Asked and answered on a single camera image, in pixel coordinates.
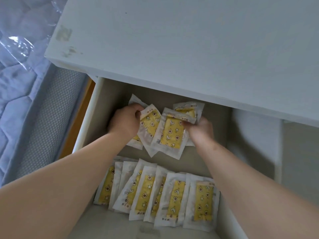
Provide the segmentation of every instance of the white drawer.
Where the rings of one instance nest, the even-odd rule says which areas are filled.
[[[83,120],[74,151],[94,141],[106,133],[107,123],[114,111],[125,106],[130,96],[135,94],[147,104],[154,104],[159,111],[172,107],[174,103],[193,99],[158,90],[127,84],[106,78],[98,78],[90,104]],[[277,118],[252,112],[232,109],[203,101],[203,115],[212,121],[216,140],[227,146],[242,160],[271,178],[280,180],[281,175],[281,124]],[[150,158],[144,150],[126,146],[120,154],[131,158],[142,158],[155,162],[175,172],[189,172],[209,176],[209,171],[197,154],[195,147],[186,147],[180,160],[158,152]],[[218,238],[215,233],[165,228],[153,230],[153,225],[141,221],[128,222],[128,216],[106,211],[101,206],[90,205],[70,238],[107,238],[114,235],[122,238],[146,237],[150,233],[156,238]],[[246,238],[231,211],[221,198],[218,211],[217,233],[220,238]]]

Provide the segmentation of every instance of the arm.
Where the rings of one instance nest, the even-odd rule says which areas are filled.
[[[118,110],[109,133],[0,189],[3,238],[64,238],[78,221],[113,158],[139,128],[139,104]]]
[[[213,139],[205,118],[184,123],[218,189],[250,239],[317,238],[319,210],[239,160]]]

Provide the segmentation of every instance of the mattress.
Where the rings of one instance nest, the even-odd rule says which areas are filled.
[[[44,58],[66,1],[0,0],[0,185],[57,158],[79,103],[86,75]]]

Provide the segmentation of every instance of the hand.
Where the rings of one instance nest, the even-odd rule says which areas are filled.
[[[201,117],[199,123],[194,125],[189,122],[183,122],[184,128],[196,147],[204,144],[208,140],[214,139],[213,125],[205,117]]]
[[[131,140],[138,132],[142,110],[144,108],[138,103],[118,109],[108,126],[109,133],[115,132],[123,139]]]

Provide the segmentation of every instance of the open drawer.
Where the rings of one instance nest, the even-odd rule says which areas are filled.
[[[104,135],[108,121],[115,110],[127,105],[132,94],[147,104],[154,104],[160,112],[163,111],[164,107],[172,108],[174,103],[194,100],[189,97],[99,77],[74,151]],[[277,175],[277,173],[280,174],[280,119],[233,110],[206,101],[201,102],[205,103],[203,115],[213,123],[215,139],[220,144],[228,145],[237,156],[267,176],[280,178]],[[209,171],[197,154],[195,147],[185,147],[180,160],[169,157],[162,152],[158,152],[150,158],[145,149],[138,150],[129,146],[126,146],[119,155],[135,159],[142,158],[175,172],[188,172],[210,177]],[[246,155],[254,157],[256,160],[250,162]],[[217,234],[182,228],[157,230],[153,229],[153,224],[128,221],[126,214],[113,213],[102,206],[92,204],[88,205],[86,212],[70,234],[70,238],[115,238],[115,236],[117,238],[246,237],[222,198],[218,211]]]

